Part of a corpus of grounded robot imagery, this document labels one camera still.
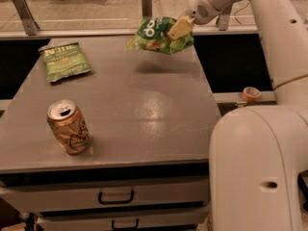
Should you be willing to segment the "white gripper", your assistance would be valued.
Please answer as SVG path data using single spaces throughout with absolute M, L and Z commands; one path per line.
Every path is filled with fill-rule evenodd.
M 189 0 L 185 16 L 180 17 L 167 32 L 171 40 L 178 40 L 193 31 L 194 23 L 208 24 L 220 14 L 218 0 Z

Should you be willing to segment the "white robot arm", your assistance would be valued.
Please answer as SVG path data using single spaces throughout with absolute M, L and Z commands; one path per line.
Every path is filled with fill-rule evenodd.
M 240 0 L 190 0 L 174 38 Z M 214 231 L 304 231 L 297 184 L 308 169 L 308 31 L 290 0 L 249 0 L 276 103 L 224 115 L 210 142 Z

